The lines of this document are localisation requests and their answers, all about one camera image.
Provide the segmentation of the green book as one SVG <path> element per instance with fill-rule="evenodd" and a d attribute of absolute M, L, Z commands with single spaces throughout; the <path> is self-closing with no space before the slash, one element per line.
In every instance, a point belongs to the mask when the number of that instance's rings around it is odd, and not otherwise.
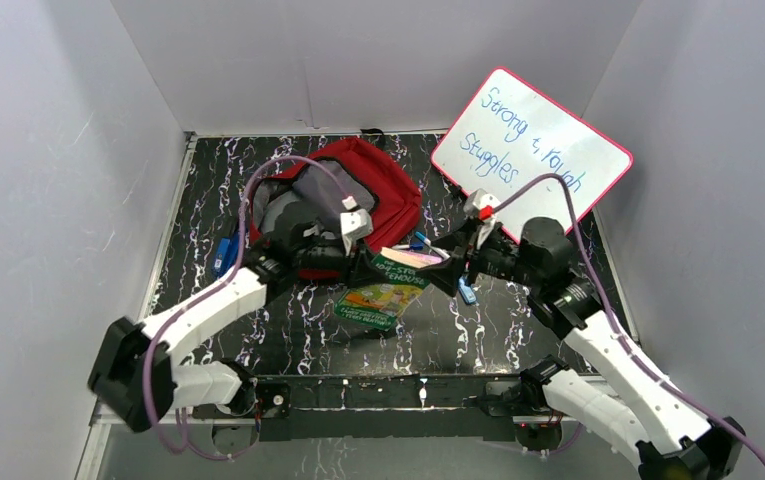
<path fill-rule="evenodd" d="M 437 254 L 385 247 L 372 261 L 384 279 L 349 289 L 335 303 L 333 313 L 367 327 L 389 330 L 430 284 L 417 271 L 442 260 Z"/>

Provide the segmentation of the red backpack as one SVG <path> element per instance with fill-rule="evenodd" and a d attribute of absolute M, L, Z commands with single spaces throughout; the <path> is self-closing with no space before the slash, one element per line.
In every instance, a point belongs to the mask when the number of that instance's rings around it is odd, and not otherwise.
<path fill-rule="evenodd" d="M 315 223 L 319 243 L 301 260 L 303 280 L 335 281 L 346 275 L 340 214 L 347 196 L 370 215 L 372 231 L 363 242 L 374 253 L 417 226 L 420 189 L 387 153 L 364 139 L 338 140 L 308 157 L 288 155 L 279 161 L 286 165 L 280 173 L 253 183 L 245 219 L 248 239 L 254 244 L 279 227 Z"/>

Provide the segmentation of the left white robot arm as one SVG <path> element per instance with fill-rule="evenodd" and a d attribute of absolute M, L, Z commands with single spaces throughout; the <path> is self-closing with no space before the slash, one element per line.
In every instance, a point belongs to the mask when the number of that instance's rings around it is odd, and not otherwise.
<path fill-rule="evenodd" d="M 285 213 L 207 288 L 160 314 L 114 321 L 88 388 L 135 433 L 176 409 L 221 405 L 233 416 L 255 411 L 258 380 L 248 369 L 231 360 L 183 360 L 206 339 L 292 289 L 305 270 L 332 271 L 348 286 L 381 282 L 384 275 L 364 241 L 373 231 L 371 215 L 353 198 L 344 203 L 348 209 L 339 215 L 337 238 L 325 237 L 318 220 Z"/>

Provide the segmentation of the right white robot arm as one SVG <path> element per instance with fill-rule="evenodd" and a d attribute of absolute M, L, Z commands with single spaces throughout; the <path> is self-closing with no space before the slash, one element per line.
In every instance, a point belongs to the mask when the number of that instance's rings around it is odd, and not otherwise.
<path fill-rule="evenodd" d="M 514 389 L 529 411 L 570 414 L 642 479 L 723 479 L 733 472 L 743 446 L 741 426 L 690 406 L 610 320 L 594 283 L 575 270 L 576 248 L 558 221 L 529 220 L 514 243 L 499 227 L 471 218 L 431 244 L 449 256 L 420 269 L 421 277 L 448 294 L 462 279 L 479 275 L 526 286 L 534 317 L 591 363 L 615 393 L 609 396 L 549 357 L 524 370 Z"/>

